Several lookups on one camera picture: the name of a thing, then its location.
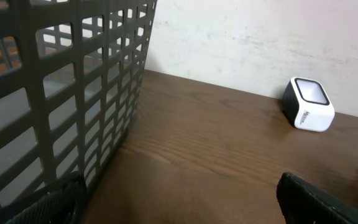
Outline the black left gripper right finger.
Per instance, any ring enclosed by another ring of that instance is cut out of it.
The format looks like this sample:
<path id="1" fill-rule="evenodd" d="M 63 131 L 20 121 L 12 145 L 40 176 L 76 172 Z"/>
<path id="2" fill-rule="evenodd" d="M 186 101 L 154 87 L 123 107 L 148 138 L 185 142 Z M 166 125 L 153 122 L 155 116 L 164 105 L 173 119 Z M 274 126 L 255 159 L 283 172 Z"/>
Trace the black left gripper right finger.
<path id="1" fill-rule="evenodd" d="M 278 182 L 277 200 L 286 224 L 358 224 L 358 209 L 289 172 Z"/>

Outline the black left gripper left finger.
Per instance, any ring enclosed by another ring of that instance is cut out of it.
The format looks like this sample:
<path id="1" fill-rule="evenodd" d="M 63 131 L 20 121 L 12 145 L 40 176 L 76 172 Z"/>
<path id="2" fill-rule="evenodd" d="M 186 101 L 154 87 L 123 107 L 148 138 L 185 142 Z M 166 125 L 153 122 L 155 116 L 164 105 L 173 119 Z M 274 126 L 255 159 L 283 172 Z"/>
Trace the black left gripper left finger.
<path id="1" fill-rule="evenodd" d="M 82 173 L 74 172 L 13 205 L 7 223 L 79 223 L 85 210 L 87 186 Z"/>

